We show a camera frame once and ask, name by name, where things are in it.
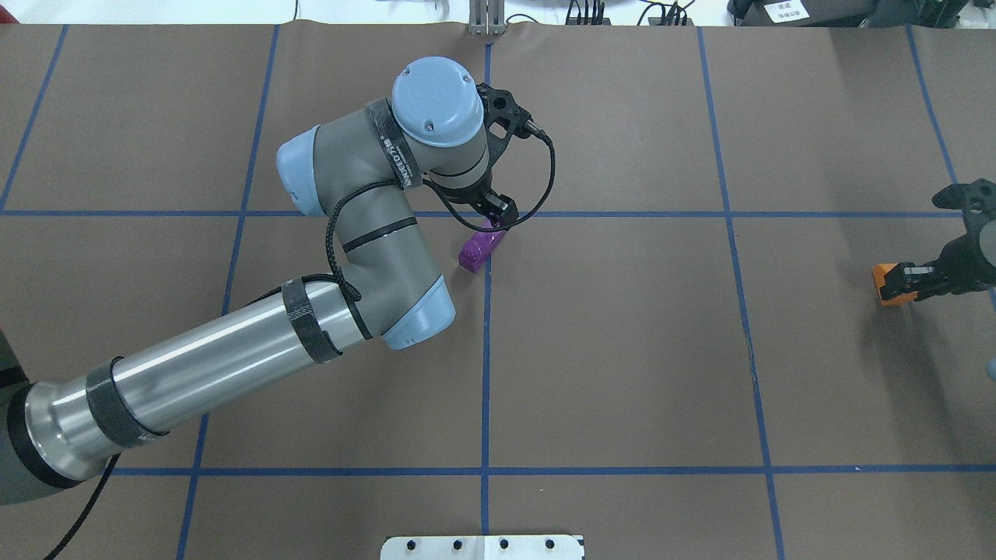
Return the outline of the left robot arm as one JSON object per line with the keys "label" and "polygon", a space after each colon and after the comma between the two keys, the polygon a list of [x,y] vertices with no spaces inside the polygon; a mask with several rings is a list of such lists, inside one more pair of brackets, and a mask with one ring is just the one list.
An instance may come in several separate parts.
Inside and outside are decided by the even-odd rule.
{"label": "left robot arm", "polygon": [[451,326],[455,307],[408,195],[427,185],[451,216],[468,205],[519,226],[491,187],[512,138],[552,139],[512,93],[457,61],[409,63],[391,93],[281,145],[276,167],[303,215],[326,219],[328,270],[285,281],[228,314],[85,376],[31,382],[2,343],[2,504],[43,499],[104,473],[111,458],[378,339],[399,350]]}

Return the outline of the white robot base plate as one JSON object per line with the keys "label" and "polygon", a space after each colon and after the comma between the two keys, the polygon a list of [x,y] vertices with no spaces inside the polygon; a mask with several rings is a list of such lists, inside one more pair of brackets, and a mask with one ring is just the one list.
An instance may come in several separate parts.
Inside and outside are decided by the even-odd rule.
{"label": "white robot base plate", "polygon": [[569,534],[398,536],[381,559],[584,559],[584,538]]}

